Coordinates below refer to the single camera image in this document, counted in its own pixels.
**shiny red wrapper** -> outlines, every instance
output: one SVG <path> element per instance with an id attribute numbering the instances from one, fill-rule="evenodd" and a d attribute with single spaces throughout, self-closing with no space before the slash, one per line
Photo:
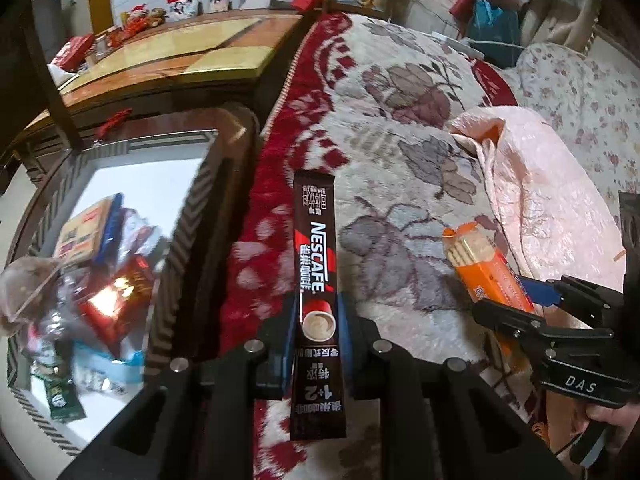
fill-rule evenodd
<path id="1" fill-rule="evenodd" d="M 149 306 L 153 285 L 151 268 L 136 254 L 106 286 L 79 303 L 80 312 L 114 357 L 119 357 L 120 342 L 136 314 Z"/>

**pink quilted cloth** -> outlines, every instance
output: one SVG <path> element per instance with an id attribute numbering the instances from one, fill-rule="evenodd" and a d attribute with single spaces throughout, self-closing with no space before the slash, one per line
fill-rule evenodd
<path id="1" fill-rule="evenodd" d="M 520 107 L 473 108 L 450 123 L 456 140 L 474 150 L 495 217 L 524 275 L 546 280 L 568 274 L 622 290 L 622 239 L 607 204 L 553 128 Z M 559 309 L 550 324 L 584 325 Z M 574 402 L 549 393 L 553 450 L 572 434 Z"/>

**wooden post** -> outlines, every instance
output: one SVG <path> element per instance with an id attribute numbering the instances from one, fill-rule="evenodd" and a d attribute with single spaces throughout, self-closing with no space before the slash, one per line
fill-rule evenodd
<path id="1" fill-rule="evenodd" d="M 80 152 L 82 150 L 82 139 L 49 73 L 47 62 L 40 46 L 40 40 L 36 33 L 31 6 L 25 9 L 22 15 L 22 32 L 31 57 L 31 63 L 38 75 L 42 91 L 47 98 L 47 108 L 58 127 L 58 133 L 68 147 L 75 152 Z"/>

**metal bolt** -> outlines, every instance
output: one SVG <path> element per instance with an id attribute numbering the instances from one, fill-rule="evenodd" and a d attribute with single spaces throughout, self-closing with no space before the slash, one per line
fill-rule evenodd
<path id="1" fill-rule="evenodd" d="M 249 354 L 255 354 L 264 348 L 264 343 L 259 339 L 249 339 L 246 343 L 244 343 L 244 349 L 249 352 Z"/>
<path id="2" fill-rule="evenodd" d="M 183 372 L 189 368 L 189 361 L 184 357 L 177 357 L 169 363 L 169 368 L 174 372 Z"/>
<path id="3" fill-rule="evenodd" d="M 391 344 L 391 341 L 387 341 L 386 339 L 378 339 L 373 342 L 373 349 L 379 354 L 386 354 L 393 347 L 394 346 Z"/>
<path id="4" fill-rule="evenodd" d="M 466 369 L 466 362 L 459 357 L 450 357 L 444 361 L 444 364 L 452 372 L 463 372 Z"/>

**teal bag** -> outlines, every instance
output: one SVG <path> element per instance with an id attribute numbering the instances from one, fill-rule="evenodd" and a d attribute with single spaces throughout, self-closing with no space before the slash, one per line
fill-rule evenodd
<path id="1" fill-rule="evenodd" d="M 486 60 L 500 68 L 516 65 L 522 52 L 520 47 L 520 26 L 515 10 L 492 7 L 486 0 L 476 0 L 474 15 L 466 28 L 466 35 L 477 41 L 500 41 L 505 46 L 490 43 L 473 43 L 472 47 L 484 53 Z"/>

